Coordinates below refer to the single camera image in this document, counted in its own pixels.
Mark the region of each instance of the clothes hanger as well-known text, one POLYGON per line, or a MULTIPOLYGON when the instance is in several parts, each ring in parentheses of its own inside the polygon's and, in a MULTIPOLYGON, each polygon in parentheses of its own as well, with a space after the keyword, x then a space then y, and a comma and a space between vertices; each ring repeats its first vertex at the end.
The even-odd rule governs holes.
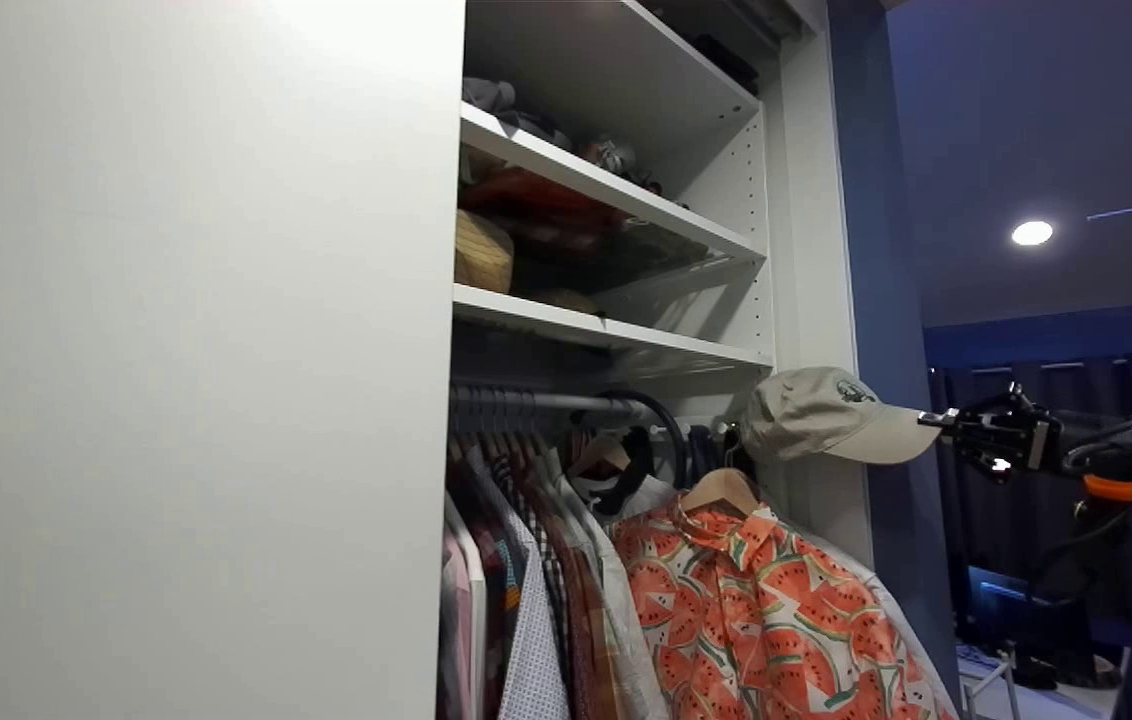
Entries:
POLYGON ((704 480, 692 483, 689 498, 676 499, 676 512, 692 517, 714 504, 725 504, 741 517, 752 517, 760 510, 752 480, 741 468, 714 468, 704 480))

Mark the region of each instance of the ceiling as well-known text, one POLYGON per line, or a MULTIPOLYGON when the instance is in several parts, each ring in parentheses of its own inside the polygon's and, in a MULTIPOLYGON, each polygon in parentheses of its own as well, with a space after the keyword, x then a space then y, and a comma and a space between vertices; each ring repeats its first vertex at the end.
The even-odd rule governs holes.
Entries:
POLYGON ((1132 304, 1132 0, 907 0, 894 64, 925 326, 1132 304))

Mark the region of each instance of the beige cap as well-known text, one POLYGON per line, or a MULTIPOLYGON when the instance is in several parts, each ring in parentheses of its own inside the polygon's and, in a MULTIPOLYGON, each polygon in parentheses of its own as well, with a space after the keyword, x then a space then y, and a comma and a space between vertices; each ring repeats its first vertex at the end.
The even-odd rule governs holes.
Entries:
POLYGON ((919 413, 880 403, 880 395, 846 370, 792 370, 767 376, 741 413, 749 453, 800 459, 842 455, 857 463, 907 463, 938 428, 919 413))

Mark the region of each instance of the cap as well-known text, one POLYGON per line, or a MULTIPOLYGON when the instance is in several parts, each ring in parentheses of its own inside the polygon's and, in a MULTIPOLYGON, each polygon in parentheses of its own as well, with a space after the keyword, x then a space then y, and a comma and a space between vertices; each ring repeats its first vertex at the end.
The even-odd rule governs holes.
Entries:
POLYGON ((842 455, 857 463, 907 463, 938 432, 919 425, 917 410, 880 403, 846 370, 778 372, 741 413, 741 440, 757 459, 842 455))

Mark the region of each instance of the closet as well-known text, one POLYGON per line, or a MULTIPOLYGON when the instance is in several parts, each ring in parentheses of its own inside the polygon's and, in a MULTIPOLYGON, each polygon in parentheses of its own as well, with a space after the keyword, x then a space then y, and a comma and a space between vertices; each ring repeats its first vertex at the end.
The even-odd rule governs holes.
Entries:
POLYGON ((0 718, 433 718, 458 386, 714 419, 853 370, 795 12, 749 98, 637 0, 0 0, 0 718), (463 61, 661 193, 461 104, 463 61), (630 217, 603 321, 454 283, 461 150, 630 217))

